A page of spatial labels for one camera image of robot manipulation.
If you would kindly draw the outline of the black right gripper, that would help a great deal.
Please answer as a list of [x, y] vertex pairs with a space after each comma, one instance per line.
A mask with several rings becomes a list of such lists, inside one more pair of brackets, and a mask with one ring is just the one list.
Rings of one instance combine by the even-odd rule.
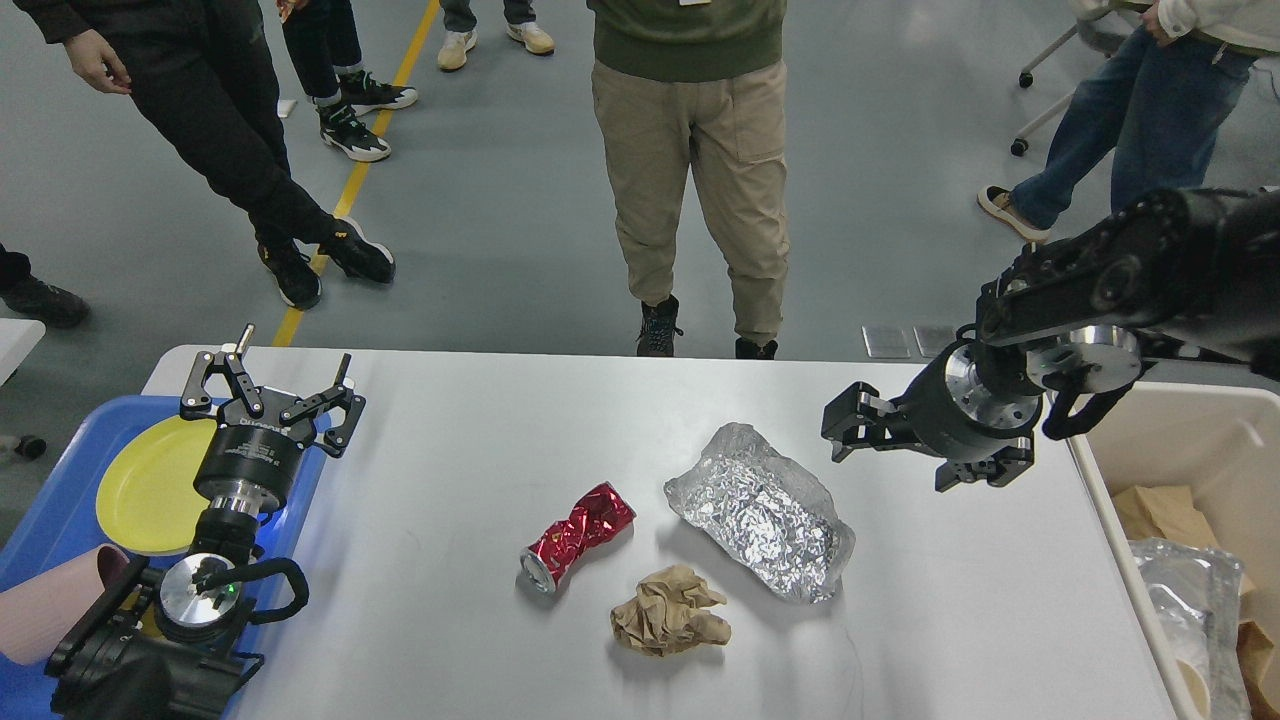
[[1009, 486], [1034, 462], [1042, 395], [988, 386], [982, 368], [979, 343], [959, 340], [895, 401], [882, 398], [874, 386], [854, 382], [822, 414], [820, 437], [832, 443], [831, 461], [842, 462], [859, 448], [901, 448], [906, 427], [922, 454], [943, 459], [934, 473], [936, 492], [979, 480]]

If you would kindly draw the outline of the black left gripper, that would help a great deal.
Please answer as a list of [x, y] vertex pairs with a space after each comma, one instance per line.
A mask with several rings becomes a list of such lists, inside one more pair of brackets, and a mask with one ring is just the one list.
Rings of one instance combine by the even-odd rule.
[[[183, 420], [215, 418], [211, 396], [205, 389], [212, 375], [227, 382], [230, 401], [243, 404], [243, 413], [255, 420], [262, 419], [265, 402], [242, 363], [255, 329], [256, 325], [246, 325], [236, 343], [196, 356], [180, 395], [179, 416]], [[278, 414], [284, 428], [305, 423], [314, 429], [317, 418], [340, 410], [342, 423], [333, 424], [319, 437], [302, 439], [305, 448], [317, 446], [332, 457], [342, 457], [349, 447], [366, 407], [366, 398], [355, 392], [355, 383], [347, 378], [351, 360], [351, 354], [343, 354], [330, 388], [296, 400]], [[221, 425], [215, 429], [196, 471], [195, 491], [211, 509], [234, 512], [283, 509], [303, 457], [301, 443], [265, 427]]]

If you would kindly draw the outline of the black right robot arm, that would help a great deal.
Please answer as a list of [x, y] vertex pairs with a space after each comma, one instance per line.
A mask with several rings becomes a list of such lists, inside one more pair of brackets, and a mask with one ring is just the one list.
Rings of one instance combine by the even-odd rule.
[[856, 382], [826, 405], [835, 462], [860, 448], [940, 457], [940, 492], [1012, 482], [1034, 434], [1087, 433], [1167, 347], [1277, 378], [1279, 196], [1160, 190], [1075, 237], [1027, 245], [897, 398]]

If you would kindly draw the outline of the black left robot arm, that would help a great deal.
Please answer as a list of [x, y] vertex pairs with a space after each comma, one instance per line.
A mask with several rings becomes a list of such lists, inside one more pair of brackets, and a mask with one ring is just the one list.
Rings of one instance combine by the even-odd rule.
[[242, 652], [251, 626], [293, 618], [308, 602], [303, 570], [265, 559], [262, 514], [287, 505], [307, 448], [340, 457], [366, 400], [347, 377], [301, 397], [255, 383], [243, 365], [253, 327], [200, 354], [180, 396], [186, 421], [215, 424], [195, 473], [207, 507], [169, 568], [133, 559], [51, 652], [51, 708], [65, 719], [219, 719], [262, 666]]

